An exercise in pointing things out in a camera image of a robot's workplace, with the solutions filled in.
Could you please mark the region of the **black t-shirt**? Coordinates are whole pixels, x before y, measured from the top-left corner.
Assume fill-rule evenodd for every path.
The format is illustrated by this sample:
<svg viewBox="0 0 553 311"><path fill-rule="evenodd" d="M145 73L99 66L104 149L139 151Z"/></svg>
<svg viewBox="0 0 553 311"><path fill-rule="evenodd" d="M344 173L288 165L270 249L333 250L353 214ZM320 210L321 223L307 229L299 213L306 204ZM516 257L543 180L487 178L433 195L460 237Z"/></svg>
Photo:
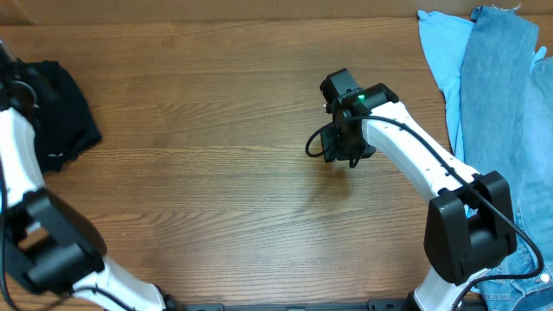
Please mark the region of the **black t-shirt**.
<svg viewBox="0 0 553 311"><path fill-rule="evenodd" d="M21 61L17 66L21 81L37 95L34 127L40 170L59 171L99 143L102 135L82 91L58 62Z"/></svg>

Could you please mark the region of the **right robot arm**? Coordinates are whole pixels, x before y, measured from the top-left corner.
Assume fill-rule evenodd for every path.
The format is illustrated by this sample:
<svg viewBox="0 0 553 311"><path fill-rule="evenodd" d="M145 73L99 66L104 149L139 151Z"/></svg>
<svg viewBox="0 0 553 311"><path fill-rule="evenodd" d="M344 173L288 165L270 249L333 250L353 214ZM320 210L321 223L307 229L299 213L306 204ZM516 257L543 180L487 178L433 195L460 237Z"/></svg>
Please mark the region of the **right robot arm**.
<svg viewBox="0 0 553 311"><path fill-rule="evenodd" d="M448 153L384 84L362 88L341 69L320 90L333 117L321 132L325 162L347 161L355 168L381 151L429 206L423 247L431 269L405 308L460 308L467 285L516 249L507 181L496 171L482 175Z"/></svg>

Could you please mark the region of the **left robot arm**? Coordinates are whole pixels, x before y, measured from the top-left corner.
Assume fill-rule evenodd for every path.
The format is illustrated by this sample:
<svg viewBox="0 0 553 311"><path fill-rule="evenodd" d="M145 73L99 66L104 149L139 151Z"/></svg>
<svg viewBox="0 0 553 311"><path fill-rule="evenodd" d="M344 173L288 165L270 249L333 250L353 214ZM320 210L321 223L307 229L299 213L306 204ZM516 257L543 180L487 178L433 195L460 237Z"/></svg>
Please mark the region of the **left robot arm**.
<svg viewBox="0 0 553 311"><path fill-rule="evenodd" d="M1 52L1 277L28 292L52 292L105 310L180 310L152 283L108 257L96 227L46 189L35 155L35 75Z"/></svg>

